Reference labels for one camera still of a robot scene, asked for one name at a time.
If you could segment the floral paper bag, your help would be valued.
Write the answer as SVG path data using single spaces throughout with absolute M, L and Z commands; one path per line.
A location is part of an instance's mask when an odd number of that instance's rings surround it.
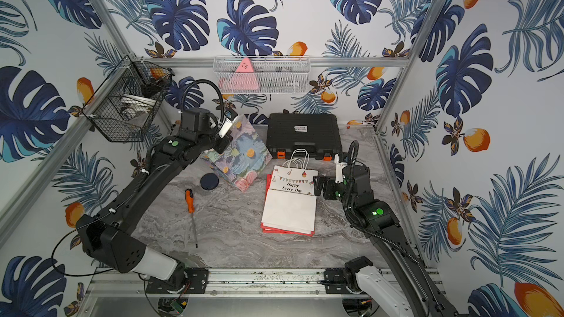
M 225 151 L 205 151 L 203 159 L 227 183 L 246 192 L 273 157 L 244 115 L 234 120 L 230 132 L 233 139 Z

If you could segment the white happy paper bag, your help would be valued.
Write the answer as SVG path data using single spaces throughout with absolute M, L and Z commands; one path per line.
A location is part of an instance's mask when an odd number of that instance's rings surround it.
M 309 160 L 308 152 L 298 149 L 282 165 L 274 166 L 261 223 L 301 233 L 314 231 L 317 208 L 314 176 L 319 173 L 308 168 Z

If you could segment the red paper bag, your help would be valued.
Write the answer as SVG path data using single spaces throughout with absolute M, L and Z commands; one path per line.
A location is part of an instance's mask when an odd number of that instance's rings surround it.
M 272 180 L 272 175 L 271 174 L 267 175 L 266 176 L 266 187 L 265 187 L 265 189 L 266 189 L 265 194 L 266 195 L 268 194 L 268 191 L 270 189 L 271 180 Z M 295 232 L 295 231 L 291 231 L 291 230 L 283 230 L 283 229 L 279 229 L 279 228 L 276 228 L 276 227 L 268 227 L 264 223 L 261 223 L 260 227 L 261 227 L 261 229 L 264 233 L 296 234 L 296 235 L 300 235 L 300 236 L 309 236 L 309 237 L 312 237 L 315 234 L 314 231 L 310 231 L 309 233 L 301 233 L 301 232 Z

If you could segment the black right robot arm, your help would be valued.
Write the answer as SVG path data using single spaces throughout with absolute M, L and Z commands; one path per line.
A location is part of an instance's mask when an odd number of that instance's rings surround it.
M 314 177 L 314 193 L 341 203 L 348 224 L 370 240 L 397 284 L 390 284 L 362 256 L 346 262 L 345 288 L 352 294 L 367 294 L 388 316 L 459 316 L 416 256 L 389 204 L 375 197 L 370 169 L 358 162 L 358 149 L 358 141 L 351 142 L 334 177 Z

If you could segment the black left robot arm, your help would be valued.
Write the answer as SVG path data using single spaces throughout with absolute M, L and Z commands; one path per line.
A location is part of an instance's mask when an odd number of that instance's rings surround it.
M 132 233 L 162 190 L 204 151 L 228 145 L 222 129 L 227 126 L 227 108 L 220 102 L 220 116 L 202 108 L 183 108 L 175 135 L 150 148 L 134 180 L 96 215 L 84 214 L 76 231 L 84 253 L 120 272 L 135 272 L 170 280 L 183 265 L 175 258 L 149 248 Z

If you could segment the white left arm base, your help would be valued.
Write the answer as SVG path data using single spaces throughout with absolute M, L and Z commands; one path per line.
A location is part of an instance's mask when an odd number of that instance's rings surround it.
M 185 286 L 186 277 L 182 262 L 149 247 L 145 248 L 140 262 L 132 271 L 156 278 L 172 291 L 178 291 Z

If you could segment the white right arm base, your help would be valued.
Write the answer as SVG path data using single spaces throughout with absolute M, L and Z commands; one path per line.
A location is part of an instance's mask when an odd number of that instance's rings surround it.
M 349 292 L 368 294 L 388 316 L 414 316 L 405 295 L 368 258 L 362 256 L 346 262 L 344 277 Z

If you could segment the dark blue round disc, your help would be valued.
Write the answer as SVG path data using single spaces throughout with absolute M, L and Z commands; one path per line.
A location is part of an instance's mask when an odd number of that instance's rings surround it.
M 200 185 L 203 190 L 211 191 L 219 186 L 220 179 L 214 173 L 207 173 L 200 179 Z

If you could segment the black tool case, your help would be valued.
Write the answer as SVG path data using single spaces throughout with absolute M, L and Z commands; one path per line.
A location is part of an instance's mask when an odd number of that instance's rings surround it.
M 290 159 L 298 149 L 323 161 L 331 161 L 342 153 L 339 125 L 333 114 L 273 113 L 266 146 L 275 159 Z

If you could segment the pink triangle item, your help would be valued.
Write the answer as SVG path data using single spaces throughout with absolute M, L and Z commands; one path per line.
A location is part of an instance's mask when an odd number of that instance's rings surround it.
M 250 58 L 245 57 L 242 59 L 236 71 L 224 83 L 223 89 L 247 92 L 260 89 L 260 83 Z

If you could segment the orange handled screwdriver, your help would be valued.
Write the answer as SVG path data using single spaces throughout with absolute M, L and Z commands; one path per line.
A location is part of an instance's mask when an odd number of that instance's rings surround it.
M 192 232 L 194 236 L 195 248 L 198 249 L 198 234 L 195 224 L 195 206 L 194 206 L 194 195 L 192 189 L 185 190 L 185 201 L 192 221 Z

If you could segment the white mesh wall shelf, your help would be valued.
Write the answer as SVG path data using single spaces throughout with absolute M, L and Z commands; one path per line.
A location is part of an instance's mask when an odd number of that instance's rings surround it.
M 226 94 L 298 94 L 309 90 L 311 60 L 300 56 L 248 57 L 251 59 L 260 89 L 255 91 L 227 91 L 224 83 L 245 57 L 220 56 L 214 58 L 213 71 L 219 78 L 217 85 Z

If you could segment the aluminium linear rail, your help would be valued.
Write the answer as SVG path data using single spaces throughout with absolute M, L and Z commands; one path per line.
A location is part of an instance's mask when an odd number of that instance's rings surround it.
M 345 287 L 343 269 L 193 269 L 183 297 L 361 297 Z M 91 297 L 180 297 L 137 274 L 104 273 L 87 288 Z

